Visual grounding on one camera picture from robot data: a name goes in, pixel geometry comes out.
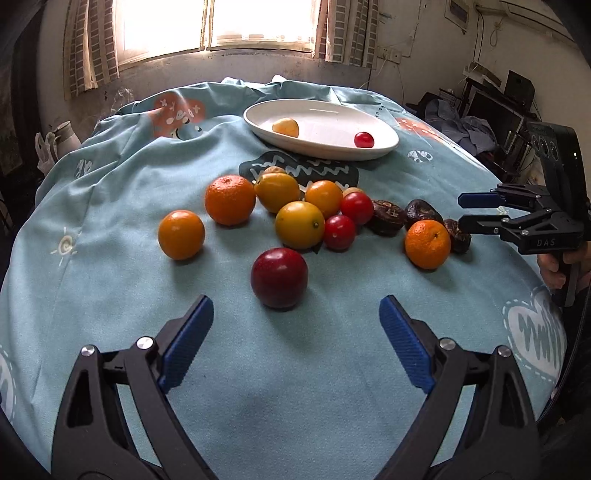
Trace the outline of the white plastic bag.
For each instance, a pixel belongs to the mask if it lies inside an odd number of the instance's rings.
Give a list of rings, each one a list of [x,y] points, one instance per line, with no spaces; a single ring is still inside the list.
[[[49,132],[45,137],[40,133],[35,135],[35,151],[38,157],[37,168],[46,176],[57,162],[56,136]]]

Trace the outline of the large dark red plum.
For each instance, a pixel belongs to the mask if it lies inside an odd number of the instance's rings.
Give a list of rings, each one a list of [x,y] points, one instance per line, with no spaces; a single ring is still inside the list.
[[[252,264],[250,286],[256,298],[266,307],[278,310],[293,308],[308,288],[308,264],[293,249],[266,250]]]

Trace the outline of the small orange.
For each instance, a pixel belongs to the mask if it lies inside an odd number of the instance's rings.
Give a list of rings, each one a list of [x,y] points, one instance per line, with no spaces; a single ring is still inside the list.
[[[342,188],[329,180],[317,181],[308,186],[304,200],[318,207],[328,219],[338,215],[341,210]]]

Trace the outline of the pile of blue clothes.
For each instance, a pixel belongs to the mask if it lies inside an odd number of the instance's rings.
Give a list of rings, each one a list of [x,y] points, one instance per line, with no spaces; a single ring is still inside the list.
[[[478,117],[461,117],[448,101],[427,92],[417,105],[417,116],[449,137],[473,156],[493,152],[497,139],[489,123]]]

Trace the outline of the red cherry tomato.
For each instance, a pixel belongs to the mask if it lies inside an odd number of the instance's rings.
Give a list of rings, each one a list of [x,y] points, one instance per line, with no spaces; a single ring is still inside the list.
[[[356,145],[356,148],[373,148],[375,145],[375,139],[369,132],[359,132],[356,133],[353,142]]]
[[[324,243],[329,250],[346,251],[356,238],[356,224],[345,215],[329,217],[325,222]]]
[[[365,225],[374,216],[374,204],[367,194],[352,192],[342,198],[341,212],[356,225]]]

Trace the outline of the large orange mandarin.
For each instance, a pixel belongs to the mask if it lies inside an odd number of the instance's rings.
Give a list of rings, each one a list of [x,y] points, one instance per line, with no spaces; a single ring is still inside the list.
[[[245,177],[224,175],[216,178],[205,189],[205,210],[219,225],[242,225],[249,220],[255,206],[256,192]]]

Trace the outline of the dark brown water chestnut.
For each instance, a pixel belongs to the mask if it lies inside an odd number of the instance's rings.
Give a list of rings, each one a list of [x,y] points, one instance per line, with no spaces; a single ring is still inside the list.
[[[383,237],[396,236],[406,226],[406,210],[388,200],[373,201],[374,214],[366,224],[370,232]]]

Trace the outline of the right patterned curtain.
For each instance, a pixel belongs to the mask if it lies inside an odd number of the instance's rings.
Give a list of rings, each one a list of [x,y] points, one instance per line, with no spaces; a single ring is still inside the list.
[[[318,6],[314,57],[373,68],[378,46],[378,0],[322,0]]]

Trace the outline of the small tan kumquat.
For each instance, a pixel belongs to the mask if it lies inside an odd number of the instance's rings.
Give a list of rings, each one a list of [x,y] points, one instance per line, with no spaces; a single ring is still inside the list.
[[[264,174],[272,174],[272,173],[286,174],[287,172],[286,172],[286,170],[284,170],[280,166],[270,166],[270,167],[267,167],[266,169],[263,170],[263,175]]]

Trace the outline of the white thermos jug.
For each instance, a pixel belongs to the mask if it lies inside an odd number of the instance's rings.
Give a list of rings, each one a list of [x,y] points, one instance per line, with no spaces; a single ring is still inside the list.
[[[73,130],[70,121],[61,123],[53,132],[53,139],[50,142],[54,159],[58,161],[66,154],[77,150],[81,142]]]

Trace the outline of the yellow orange citrus front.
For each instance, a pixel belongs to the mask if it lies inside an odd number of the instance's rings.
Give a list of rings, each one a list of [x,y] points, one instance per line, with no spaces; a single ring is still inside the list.
[[[324,238],[325,217],[314,204],[293,201],[277,212],[274,230],[283,245],[308,250]]]

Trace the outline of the patterned curtain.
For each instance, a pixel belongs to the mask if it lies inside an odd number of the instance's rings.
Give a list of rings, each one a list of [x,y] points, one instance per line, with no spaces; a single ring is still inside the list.
[[[318,6],[314,57],[373,68],[378,46],[378,0],[322,0]]]
[[[62,53],[65,100],[118,79],[115,2],[69,1]]]

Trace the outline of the small yellow fruit on plate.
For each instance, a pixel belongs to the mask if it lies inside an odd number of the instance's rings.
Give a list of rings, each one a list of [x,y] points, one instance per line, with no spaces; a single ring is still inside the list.
[[[273,122],[271,126],[274,133],[297,138],[300,135],[300,126],[293,118],[281,118]]]

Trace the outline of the yellow orange citrus back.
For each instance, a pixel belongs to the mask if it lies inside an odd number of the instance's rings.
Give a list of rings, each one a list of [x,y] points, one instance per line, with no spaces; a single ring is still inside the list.
[[[300,200],[300,186],[287,173],[263,174],[256,180],[254,192],[263,208],[271,214],[276,214],[290,202]]]

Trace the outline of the yellow orange citrus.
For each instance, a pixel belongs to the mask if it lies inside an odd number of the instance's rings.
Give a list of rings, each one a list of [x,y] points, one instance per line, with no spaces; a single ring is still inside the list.
[[[287,173],[263,174],[256,180],[254,192],[263,208],[271,214],[276,214],[290,202],[300,200],[300,186]]]
[[[308,250],[324,238],[325,217],[314,204],[293,201],[277,212],[274,230],[283,245]]]

